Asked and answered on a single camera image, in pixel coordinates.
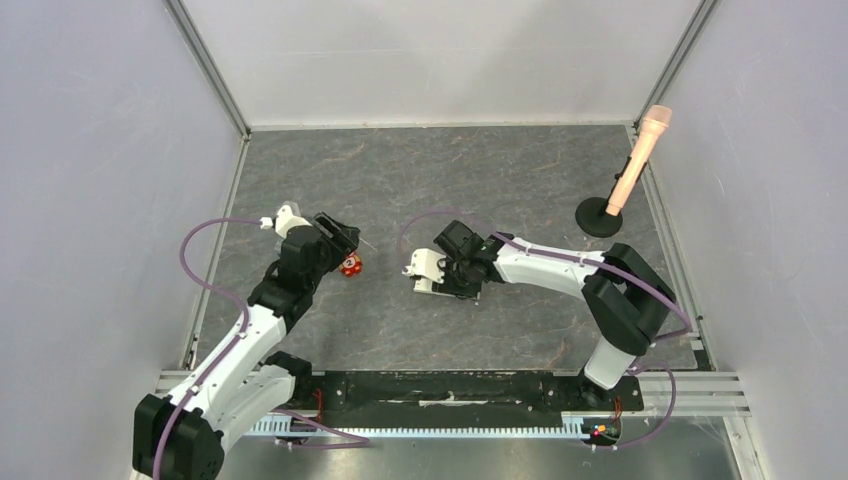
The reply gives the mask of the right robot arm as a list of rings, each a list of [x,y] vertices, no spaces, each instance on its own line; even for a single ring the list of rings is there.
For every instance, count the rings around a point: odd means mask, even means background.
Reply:
[[[405,269],[416,293],[476,300],[486,283],[529,285],[582,300],[601,338],[581,369],[580,400],[602,408],[649,347],[676,305],[670,287],[629,245],[606,251],[544,247],[507,233],[482,237],[453,220],[436,250],[416,250]]]

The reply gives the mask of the white remote control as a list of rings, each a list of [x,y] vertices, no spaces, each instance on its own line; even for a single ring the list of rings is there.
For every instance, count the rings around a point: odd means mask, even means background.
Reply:
[[[460,285],[450,279],[445,280],[443,283],[438,283],[424,277],[415,280],[413,291],[415,293],[447,296],[460,300],[477,301],[480,296],[479,285]]]

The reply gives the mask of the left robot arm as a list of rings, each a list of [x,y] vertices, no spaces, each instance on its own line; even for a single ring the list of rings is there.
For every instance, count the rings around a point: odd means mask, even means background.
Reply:
[[[322,279],[356,252],[361,231],[324,212],[303,217],[293,203],[243,222],[278,236],[277,257],[247,299],[226,295],[240,314],[205,360],[166,395],[136,406],[131,465],[152,479],[216,478],[226,454],[275,407],[313,398],[307,362],[265,355],[310,309]]]

